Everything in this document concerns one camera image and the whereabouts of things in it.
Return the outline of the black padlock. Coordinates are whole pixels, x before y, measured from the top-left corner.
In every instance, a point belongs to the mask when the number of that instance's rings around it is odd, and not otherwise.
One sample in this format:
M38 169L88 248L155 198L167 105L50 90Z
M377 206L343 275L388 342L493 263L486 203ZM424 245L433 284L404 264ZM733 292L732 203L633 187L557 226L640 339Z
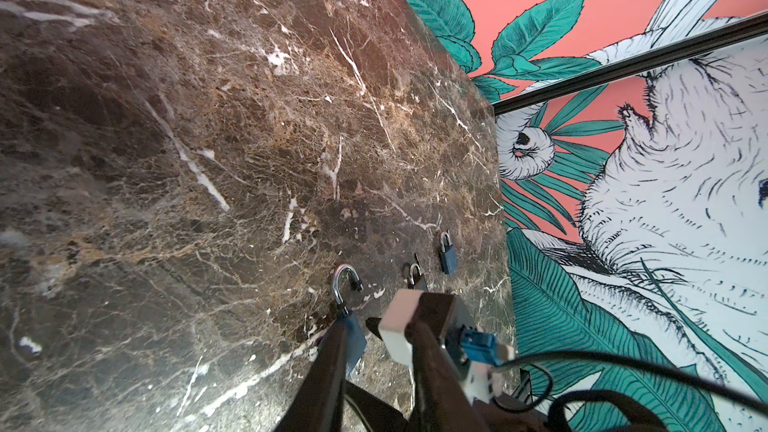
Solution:
M412 290L428 290L428 282L420 264L413 261L408 268L407 287Z

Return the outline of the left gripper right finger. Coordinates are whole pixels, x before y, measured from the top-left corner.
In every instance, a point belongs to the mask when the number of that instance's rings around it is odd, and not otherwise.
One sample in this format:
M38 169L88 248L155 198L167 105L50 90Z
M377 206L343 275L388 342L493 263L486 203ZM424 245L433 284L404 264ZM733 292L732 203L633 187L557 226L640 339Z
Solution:
M412 345L415 406L407 431L488 431L462 391L452 364L426 323L406 327Z

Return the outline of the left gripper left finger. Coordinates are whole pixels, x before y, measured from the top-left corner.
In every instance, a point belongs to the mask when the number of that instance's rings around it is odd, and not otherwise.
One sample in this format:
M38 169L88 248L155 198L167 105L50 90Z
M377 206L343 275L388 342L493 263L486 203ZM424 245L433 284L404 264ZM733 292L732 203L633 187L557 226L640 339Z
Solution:
M336 321L324 335L318 356L274 431L340 431L346 360L347 330Z

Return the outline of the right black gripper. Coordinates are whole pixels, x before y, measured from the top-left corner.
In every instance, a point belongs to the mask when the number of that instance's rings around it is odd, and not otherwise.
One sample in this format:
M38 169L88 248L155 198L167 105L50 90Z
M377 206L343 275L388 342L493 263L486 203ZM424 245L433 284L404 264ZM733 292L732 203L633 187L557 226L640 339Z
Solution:
M491 401L489 403L474 400L473 411L482 419L489 431L510 432L546 432L546 416L533 409L523 413L505 412Z

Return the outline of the blue padlock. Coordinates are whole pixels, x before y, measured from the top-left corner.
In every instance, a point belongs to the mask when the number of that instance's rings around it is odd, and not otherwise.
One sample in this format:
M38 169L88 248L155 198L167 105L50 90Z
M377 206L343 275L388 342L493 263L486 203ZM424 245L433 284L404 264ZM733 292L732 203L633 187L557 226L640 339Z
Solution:
M364 289L363 281L357 271L348 264L338 266L333 274L331 291L337 305L337 321L341 322L347 332L347 356L346 356L346 377L349 378L364 355L367 346L365 333L360 326L357 316L347 305L340 287L343 275L350 276L350 287L353 291L362 292Z
M439 235L439 258L446 275L454 275L458 270L458 257L450 234L447 231Z

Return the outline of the right black frame post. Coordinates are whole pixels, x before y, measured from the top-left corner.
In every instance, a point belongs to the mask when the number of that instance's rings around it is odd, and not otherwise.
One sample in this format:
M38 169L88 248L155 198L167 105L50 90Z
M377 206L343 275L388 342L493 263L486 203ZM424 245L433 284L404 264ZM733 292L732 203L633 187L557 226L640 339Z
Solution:
M519 94L493 105L496 116L639 75L681 60L707 54L767 34L767 12L730 23L722 28L687 38L627 60L618 61L540 90Z

